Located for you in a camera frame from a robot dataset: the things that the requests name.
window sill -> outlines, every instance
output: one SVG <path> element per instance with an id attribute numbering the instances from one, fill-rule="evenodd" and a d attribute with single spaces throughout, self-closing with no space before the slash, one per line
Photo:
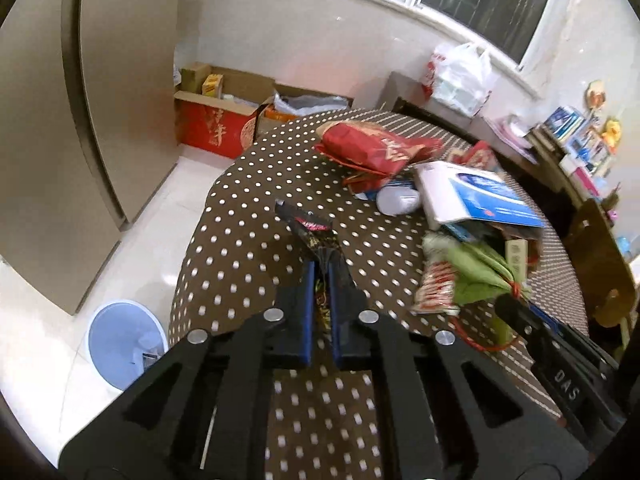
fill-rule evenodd
<path id="1" fill-rule="evenodd" d="M 463 25 L 460 25 L 447 16 L 432 10 L 432 12 L 421 12 L 418 9 L 414 9 L 399 2 L 393 2 L 391 0 L 369 0 L 372 3 L 386 7 L 387 9 L 400 12 L 409 18 L 412 18 L 418 22 L 429 25 L 435 28 L 439 32 L 442 32 L 449 36 L 451 39 L 467 43 L 469 41 L 477 41 L 478 37 L 471 31 L 466 29 Z M 506 56 L 493 56 L 491 57 L 492 65 L 494 65 L 500 72 L 507 76 L 511 81 L 516 83 L 522 88 L 530 97 L 535 100 L 542 99 L 540 92 L 532 86 L 524 76 L 519 72 L 516 64 L 506 58 Z"/>

polka dot tablecloth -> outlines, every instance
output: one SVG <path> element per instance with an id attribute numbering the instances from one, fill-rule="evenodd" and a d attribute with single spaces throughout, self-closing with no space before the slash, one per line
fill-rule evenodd
<path id="1" fill-rule="evenodd" d="M 375 202 L 351 196 L 341 181 L 347 170 L 313 150 L 315 129 L 327 120 L 374 121 L 406 137 L 437 137 L 446 152 L 468 144 L 431 124 L 398 114 L 352 110 L 291 121 L 265 134 L 213 185 L 187 249 L 172 305 L 169 339 L 194 328 L 227 332 L 271 306 L 276 285 L 298 282 L 302 245 L 274 214 L 282 198 L 330 218 L 357 285 L 372 308 L 407 330 L 431 335 L 447 326 L 443 316 L 414 316 L 408 308 L 420 283 L 426 229 L 422 212 L 395 218 Z M 508 184 L 542 216 L 523 190 Z M 544 233 L 540 269 L 530 280 L 532 300 L 586 333 L 584 304 L 573 268 L 551 227 Z M 487 305 L 463 309 L 462 323 L 490 346 Z M 314 363 L 302 371 L 277 370 L 269 421 L 267 479 L 374 479 L 382 476 L 378 422 L 370 374 L 338 372 L 330 343 L 318 339 Z M 551 416 L 559 416 L 529 371 L 522 343 L 491 354 L 514 383 Z"/>

wooden chair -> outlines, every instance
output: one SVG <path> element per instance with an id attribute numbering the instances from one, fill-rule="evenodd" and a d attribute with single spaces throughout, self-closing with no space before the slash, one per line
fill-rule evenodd
<path id="1" fill-rule="evenodd" d="M 582 289 L 587 316 L 604 327 L 618 325 L 636 306 L 636 286 L 594 199 L 578 209 L 564 246 Z"/>

red bag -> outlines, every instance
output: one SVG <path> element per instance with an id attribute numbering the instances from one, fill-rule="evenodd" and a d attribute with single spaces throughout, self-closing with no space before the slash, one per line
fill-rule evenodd
<path id="1" fill-rule="evenodd" d="M 358 183 L 358 189 L 351 186 L 353 192 L 377 189 L 407 164 L 431 158 L 442 148 L 440 139 L 405 139 L 379 124 L 363 121 L 328 122 L 317 128 L 316 134 L 321 139 L 315 146 L 318 152 L 361 172 L 343 182 Z"/>

brown tablecloth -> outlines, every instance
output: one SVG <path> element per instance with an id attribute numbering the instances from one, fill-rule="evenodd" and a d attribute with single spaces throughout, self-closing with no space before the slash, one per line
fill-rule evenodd
<path id="1" fill-rule="evenodd" d="M 436 126 L 380 111 L 328 112 L 291 121 L 265 134 L 210 190 L 182 263 L 172 305 L 171 344 L 194 328 L 213 333 L 234 330 L 247 317 L 271 306 L 275 285 L 298 281 L 302 247 L 274 215 L 276 198 L 332 219 L 351 274 L 372 308 L 425 335 L 447 326 L 443 316 L 414 316 L 408 310 L 422 273 L 420 243 L 427 229 L 423 213 L 395 218 L 381 215 L 374 202 L 358 200 L 341 186 L 347 174 L 344 168 L 312 149 L 318 141 L 314 130 L 320 124 L 349 118 L 375 121 L 402 136 L 443 139 L 447 152 L 468 147 L 464 140 Z M 506 180 L 542 215 L 510 177 Z M 530 284 L 536 304 L 586 333 L 578 282 L 549 226 L 540 269 Z M 490 329 L 484 321 L 491 316 L 491 307 L 485 305 L 465 307 L 461 318 L 471 336 L 490 345 Z M 310 369 L 274 374 L 266 478 L 380 478 L 370 374 L 338 372 L 329 343 L 319 339 L 317 344 Z M 523 344 L 489 358 L 542 409 L 559 416 L 530 373 L 532 361 Z"/>

